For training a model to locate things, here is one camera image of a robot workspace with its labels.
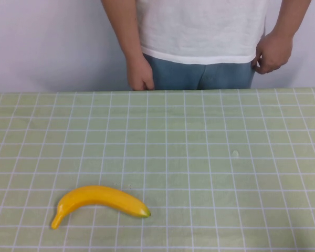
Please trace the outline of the person's left hand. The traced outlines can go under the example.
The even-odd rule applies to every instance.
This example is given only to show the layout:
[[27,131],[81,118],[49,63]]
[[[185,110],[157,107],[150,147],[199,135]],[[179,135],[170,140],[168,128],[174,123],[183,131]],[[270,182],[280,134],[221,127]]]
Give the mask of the person's left hand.
[[292,47],[292,36],[272,31],[258,43],[251,66],[261,75],[273,72],[288,62]]

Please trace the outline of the person's right hand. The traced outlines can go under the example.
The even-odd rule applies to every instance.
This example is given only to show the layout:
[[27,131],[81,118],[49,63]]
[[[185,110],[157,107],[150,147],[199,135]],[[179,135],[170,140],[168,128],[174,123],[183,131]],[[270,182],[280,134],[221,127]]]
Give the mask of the person's right hand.
[[143,55],[126,56],[127,78],[134,91],[154,90],[153,71]]

